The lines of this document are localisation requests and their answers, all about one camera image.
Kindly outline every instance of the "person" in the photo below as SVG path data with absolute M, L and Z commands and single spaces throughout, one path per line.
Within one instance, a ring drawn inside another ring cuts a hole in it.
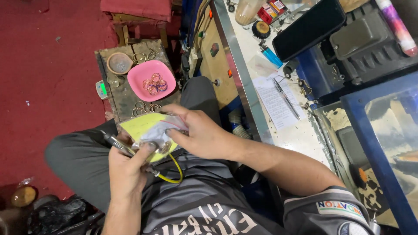
M 220 127 L 218 103 L 206 77 L 190 79 L 180 105 L 163 112 L 181 116 L 189 135 L 166 134 L 186 153 L 175 156 L 184 179 L 173 184 L 145 173 L 145 145 L 128 158 L 110 147 L 100 130 L 117 134 L 110 120 L 54 138 L 46 162 L 75 193 L 106 213 L 105 235 L 370 234 L 368 214 L 322 163 L 301 153 L 239 138 Z M 121 140 L 129 136 L 120 134 Z M 260 172 L 292 196 L 284 201 L 284 227 L 255 213 L 228 168 L 230 161 Z M 156 168 L 178 179 L 173 161 Z

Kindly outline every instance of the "pink tube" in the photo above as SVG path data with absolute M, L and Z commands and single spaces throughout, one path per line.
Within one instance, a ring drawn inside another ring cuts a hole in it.
M 410 57 L 416 56 L 418 54 L 417 45 L 403 24 L 403 21 L 399 18 L 392 2 L 390 0 L 376 0 L 376 3 L 382 10 L 393 34 L 395 34 L 402 51 Z

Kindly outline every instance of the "smartphone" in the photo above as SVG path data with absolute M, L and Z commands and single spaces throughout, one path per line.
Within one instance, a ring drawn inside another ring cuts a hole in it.
M 346 15 L 338 0 L 321 0 L 273 39 L 282 62 L 288 62 L 339 30 Z

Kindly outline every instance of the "sleeve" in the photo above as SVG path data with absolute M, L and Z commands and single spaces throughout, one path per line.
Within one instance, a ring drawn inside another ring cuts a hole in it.
M 284 201 L 283 223 L 292 234 L 374 235 L 368 221 L 363 204 L 339 186 Z

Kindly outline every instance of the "red carpet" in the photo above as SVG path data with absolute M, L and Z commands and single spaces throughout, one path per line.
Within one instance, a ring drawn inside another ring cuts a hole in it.
M 68 197 L 43 151 L 105 120 L 94 51 L 116 46 L 107 18 L 99 0 L 2 0 L 0 22 L 0 189 L 33 177 L 40 195 Z

